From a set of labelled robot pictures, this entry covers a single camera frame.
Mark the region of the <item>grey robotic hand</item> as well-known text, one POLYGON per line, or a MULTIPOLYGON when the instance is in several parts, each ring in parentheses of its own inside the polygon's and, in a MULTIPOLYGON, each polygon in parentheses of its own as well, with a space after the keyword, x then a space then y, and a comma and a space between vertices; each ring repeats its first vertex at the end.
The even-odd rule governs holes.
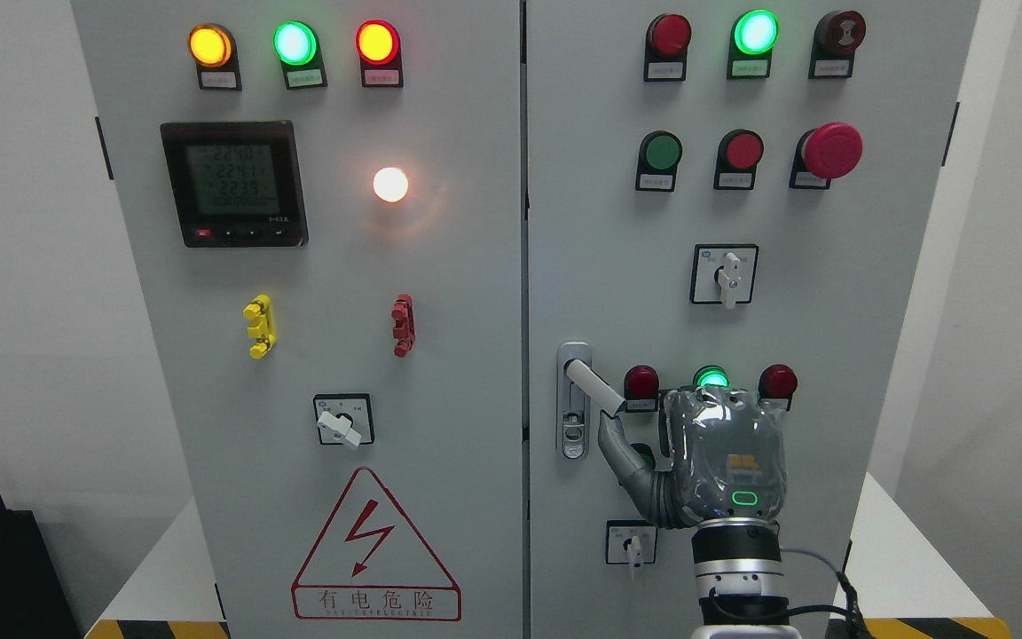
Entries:
POLYGON ((629 444, 620 418, 601 413, 599 448, 646 521, 664 529, 706 519, 772 522, 786 496, 780 420, 787 399, 738 387, 670 390, 658 415, 666 423, 671 466, 654 470, 629 444))

